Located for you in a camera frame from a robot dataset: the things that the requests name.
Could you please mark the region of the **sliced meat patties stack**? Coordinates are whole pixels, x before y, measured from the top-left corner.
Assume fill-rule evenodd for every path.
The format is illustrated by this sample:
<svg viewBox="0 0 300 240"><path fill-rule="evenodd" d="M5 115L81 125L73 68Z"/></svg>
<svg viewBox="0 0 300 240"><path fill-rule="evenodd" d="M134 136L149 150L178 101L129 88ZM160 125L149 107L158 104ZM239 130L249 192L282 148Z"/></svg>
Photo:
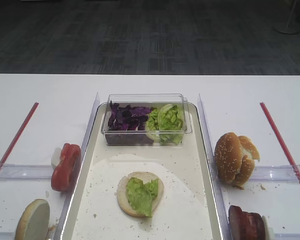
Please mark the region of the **sliced meat patties stack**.
<svg viewBox="0 0 300 240"><path fill-rule="evenodd" d="M242 211L239 206L231 205L228 220L234 240L266 239L265 225L258 213Z"/></svg>

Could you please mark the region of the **left long clear rail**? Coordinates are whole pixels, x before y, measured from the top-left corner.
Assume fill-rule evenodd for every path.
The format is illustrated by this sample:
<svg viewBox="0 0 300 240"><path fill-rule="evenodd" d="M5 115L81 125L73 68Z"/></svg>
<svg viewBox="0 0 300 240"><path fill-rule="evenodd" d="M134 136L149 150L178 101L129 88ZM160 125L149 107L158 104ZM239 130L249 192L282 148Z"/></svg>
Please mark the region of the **left long clear rail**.
<svg viewBox="0 0 300 240"><path fill-rule="evenodd" d="M88 167L85 166L87 147L93 132L94 122L99 105L100 97L97 94L82 141L81 154L74 167L74 179L71 182L70 190L66 194L59 222L54 233L54 240L70 240L73 236L78 211L80 209L81 197L85 188L84 181L86 180L88 174Z"/></svg>

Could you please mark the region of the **upper left clear holder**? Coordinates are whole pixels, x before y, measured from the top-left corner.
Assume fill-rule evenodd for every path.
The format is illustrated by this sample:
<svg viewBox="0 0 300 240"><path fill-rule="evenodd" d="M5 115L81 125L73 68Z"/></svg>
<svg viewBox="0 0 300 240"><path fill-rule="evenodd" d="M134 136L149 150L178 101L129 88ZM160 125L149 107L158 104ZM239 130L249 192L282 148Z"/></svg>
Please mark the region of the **upper left clear holder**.
<svg viewBox="0 0 300 240"><path fill-rule="evenodd" d="M51 165L0 164L0 181L50 180Z"/></svg>

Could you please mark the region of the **lower left clear holder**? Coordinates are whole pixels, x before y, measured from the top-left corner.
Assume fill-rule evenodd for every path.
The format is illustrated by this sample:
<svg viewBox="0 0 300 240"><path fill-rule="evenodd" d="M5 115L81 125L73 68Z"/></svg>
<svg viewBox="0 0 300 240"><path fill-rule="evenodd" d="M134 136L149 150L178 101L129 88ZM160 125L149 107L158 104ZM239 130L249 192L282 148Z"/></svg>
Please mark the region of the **lower left clear holder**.
<svg viewBox="0 0 300 240"><path fill-rule="evenodd" d="M14 239L15 239L14 232L0 231L0 240L14 240Z"/></svg>

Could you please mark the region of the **red strip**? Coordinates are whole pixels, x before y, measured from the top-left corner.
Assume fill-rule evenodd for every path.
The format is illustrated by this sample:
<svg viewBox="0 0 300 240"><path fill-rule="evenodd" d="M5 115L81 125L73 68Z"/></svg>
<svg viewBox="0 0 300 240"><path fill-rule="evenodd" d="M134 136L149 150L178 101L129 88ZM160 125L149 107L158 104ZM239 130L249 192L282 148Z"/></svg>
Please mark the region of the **red strip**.
<svg viewBox="0 0 300 240"><path fill-rule="evenodd" d="M15 147L17 141L19 140L21 134L23 133L24 129L26 128L27 124L29 123L30 119L32 118L33 114L35 113L39 103L35 102L30 109L29 113L27 114L26 118L24 119L23 123L21 124L20 128L18 129L17 133L15 134L14 138L12 139L11 143L9 144L7 150L5 151L4 155L0 160L0 170L4 166L6 160L8 159L9 155L11 154L13 148Z"/></svg>
<svg viewBox="0 0 300 240"><path fill-rule="evenodd" d="M271 126L271 128L272 128L272 130L273 130L273 132L274 132L274 134L275 134L275 136L276 136L276 138L277 138L277 140L278 140L278 142L279 142L279 144L280 144L280 146L281 146L281 148L282 148L282 150L283 150L283 152L284 152L284 154L285 154L285 156L286 156L286 158L289 162L289 164L292 166L292 169L293 169L295 175L297 176L299 184L300 184L300 167L298 167L298 165L296 164L294 158L292 157L292 155L291 155L291 153L290 153L290 151L289 151L289 149L288 149L288 147L287 147L287 145L286 145L279 129L277 128L277 126L276 126L269 110L267 109L265 103L260 102L259 105L262 108L262 110L263 110L263 112L264 112L264 114L265 114L265 116L266 116L266 118L267 118L267 120L268 120L268 122L269 122L269 124L270 124L270 126Z"/></svg>

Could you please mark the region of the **remaining tomato slices stack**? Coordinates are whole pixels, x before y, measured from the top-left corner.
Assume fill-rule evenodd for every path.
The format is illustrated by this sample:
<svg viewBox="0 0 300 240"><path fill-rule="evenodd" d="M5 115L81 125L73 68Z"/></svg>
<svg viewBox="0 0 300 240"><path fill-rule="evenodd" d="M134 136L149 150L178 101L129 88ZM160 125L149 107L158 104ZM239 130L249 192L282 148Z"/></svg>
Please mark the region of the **remaining tomato slices stack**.
<svg viewBox="0 0 300 240"><path fill-rule="evenodd" d="M58 192L70 189L74 167L81 155L81 149L76 144L65 143L60 153L59 163L51 176L51 188Z"/></svg>

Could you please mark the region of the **lower right clear holder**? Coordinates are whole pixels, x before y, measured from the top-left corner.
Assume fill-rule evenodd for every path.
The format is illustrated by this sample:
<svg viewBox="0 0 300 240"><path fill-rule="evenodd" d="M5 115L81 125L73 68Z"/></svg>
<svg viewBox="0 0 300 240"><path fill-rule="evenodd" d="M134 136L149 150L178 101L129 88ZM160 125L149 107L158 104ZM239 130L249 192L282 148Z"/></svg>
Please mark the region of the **lower right clear holder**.
<svg viewBox="0 0 300 240"><path fill-rule="evenodd" d="M266 240L300 240L300 233L274 233L269 227L265 233Z"/></svg>

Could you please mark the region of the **metal baking tray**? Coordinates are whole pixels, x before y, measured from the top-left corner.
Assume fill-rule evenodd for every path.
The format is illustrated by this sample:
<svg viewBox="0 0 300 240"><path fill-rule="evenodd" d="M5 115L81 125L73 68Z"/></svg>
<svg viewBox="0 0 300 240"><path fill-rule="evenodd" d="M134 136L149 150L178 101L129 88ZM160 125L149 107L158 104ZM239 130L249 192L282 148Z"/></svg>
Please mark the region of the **metal baking tray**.
<svg viewBox="0 0 300 240"><path fill-rule="evenodd" d="M60 239L222 239L196 107L188 106L192 132L177 146L107 145L101 132L106 107L97 109ZM118 205L118 184L132 172L151 172L163 182L152 218L129 216Z"/></svg>

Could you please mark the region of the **white stop block tomato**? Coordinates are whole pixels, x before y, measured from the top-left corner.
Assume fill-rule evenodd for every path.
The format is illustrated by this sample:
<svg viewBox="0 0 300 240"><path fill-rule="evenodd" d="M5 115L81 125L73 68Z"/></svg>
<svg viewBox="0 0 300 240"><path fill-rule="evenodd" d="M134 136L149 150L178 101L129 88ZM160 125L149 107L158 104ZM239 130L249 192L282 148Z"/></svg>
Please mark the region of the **white stop block tomato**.
<svg viewBox="0 0 300 240"><path fill-rule="evenodd" d="M53 169L55 169L58 166L58 164L60 163L61 152L62 152L62 149L57 147L52 154L51 166Z"/></svg>

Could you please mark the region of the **bun half standing left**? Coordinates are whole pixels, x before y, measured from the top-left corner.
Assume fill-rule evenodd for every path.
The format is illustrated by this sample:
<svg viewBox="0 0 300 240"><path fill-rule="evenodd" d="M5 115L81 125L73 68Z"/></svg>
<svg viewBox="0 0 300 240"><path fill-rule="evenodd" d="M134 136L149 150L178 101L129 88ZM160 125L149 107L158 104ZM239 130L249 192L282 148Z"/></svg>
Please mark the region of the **bun half standing left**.
<svg viewBox="0 0 300 240"><path fill-rule="evenodd" d="M35 199L23 211L15 240L45 240L50 220L50 205L45 199Z"/></svg>

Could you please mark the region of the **left red strip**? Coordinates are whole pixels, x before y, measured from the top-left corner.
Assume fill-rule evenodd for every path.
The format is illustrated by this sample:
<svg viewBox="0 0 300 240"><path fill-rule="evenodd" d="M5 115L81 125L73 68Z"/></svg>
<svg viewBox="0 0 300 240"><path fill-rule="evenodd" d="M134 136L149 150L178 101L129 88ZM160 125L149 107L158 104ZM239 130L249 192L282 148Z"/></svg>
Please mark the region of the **left red strip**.
<svg viewBox="0 0 300 240"><path fill-rule="evenodd" d="M21 124L20 128L18 129L17 133L15 134L14 138L12 139L11 143L9 144L7 150L5 151L4 155L0 160L0 170L4 166L6 160L8 159L9 155L11 154L13 148L15 147L17 141L19 140L21 134L23 133L24 129L26 128L27 124L29 123L30 119L32 118L33 114L35 113L39 103L35 102L30 109L29 113L27 114L26 118L24 119L23 123Z"/></svg>

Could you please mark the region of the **clear holder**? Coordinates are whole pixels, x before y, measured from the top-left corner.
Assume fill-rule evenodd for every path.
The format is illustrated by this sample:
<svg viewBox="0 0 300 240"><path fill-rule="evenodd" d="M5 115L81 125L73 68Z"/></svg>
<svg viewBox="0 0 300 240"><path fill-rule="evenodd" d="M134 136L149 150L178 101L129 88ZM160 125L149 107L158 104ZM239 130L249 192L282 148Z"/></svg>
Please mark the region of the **clear holder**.
<svg viewBox="0 0 300 240"><path fill-rule="evenodd" d="M14 239L15 239L14 232L0 231L0 240L14 240Z"/></svg>
<svg viewBox="0 0 300 240"><path fill-rule="evenodd" d="M300 183L300 165L256 166L249 181Z"/></svg>
<svg viewBox="0 0 300 240"><path fill-rule="evenodd" d="M300 240L300 233L274 233L269 227L265 233L266 240Z"/></svg>
<svg viewBox="0 0 300 240"><path fill-rule="evenodd" d="M51 165L0 164L0 181L50 180Z"/></svg>

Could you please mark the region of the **lettuce leaf on bun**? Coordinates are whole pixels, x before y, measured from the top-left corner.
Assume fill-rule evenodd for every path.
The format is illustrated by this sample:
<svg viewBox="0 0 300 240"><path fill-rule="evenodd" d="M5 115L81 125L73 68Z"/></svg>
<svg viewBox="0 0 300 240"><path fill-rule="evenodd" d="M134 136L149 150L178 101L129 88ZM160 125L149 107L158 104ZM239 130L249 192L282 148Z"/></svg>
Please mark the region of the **lettuce leaf on bun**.
<svg viewBox="0 0 300 240"><path fill-rule="evenodd" d="M153 202L158 195L158 178L144 184L141 179L132 177L126 185L128 203L138 214L145 217L152 217Z"/></svg>

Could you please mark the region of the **white stop block meat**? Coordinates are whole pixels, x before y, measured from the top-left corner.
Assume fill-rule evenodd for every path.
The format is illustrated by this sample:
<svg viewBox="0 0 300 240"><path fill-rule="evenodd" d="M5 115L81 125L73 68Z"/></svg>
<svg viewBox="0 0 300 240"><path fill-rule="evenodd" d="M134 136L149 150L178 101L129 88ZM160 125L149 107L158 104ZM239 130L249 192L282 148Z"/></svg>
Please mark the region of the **white stop block meat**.
<svg viewBox="0 0 300 240"><path fill-rule="evenodd" d="M265 229L265 240L275 240L276 237L274 234L274 230L271 227L269 227L267 218L264 215L262 216L262 220L263 220L264 229Z"/></svg>

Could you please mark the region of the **sesame bun front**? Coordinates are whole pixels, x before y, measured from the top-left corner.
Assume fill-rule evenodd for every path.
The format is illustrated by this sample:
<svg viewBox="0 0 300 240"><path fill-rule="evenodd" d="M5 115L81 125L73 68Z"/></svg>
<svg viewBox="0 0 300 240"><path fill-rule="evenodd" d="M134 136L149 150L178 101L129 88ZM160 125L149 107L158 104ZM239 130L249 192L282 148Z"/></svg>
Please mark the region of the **sesame bun front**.
<svg viewBox="0 0 300 240"><path fill-rule="evenodd" d="M242 165L242 145L234 132L222 135L214 149L214 160L218 177L227 184L231 184L240 172Z"/></svg>

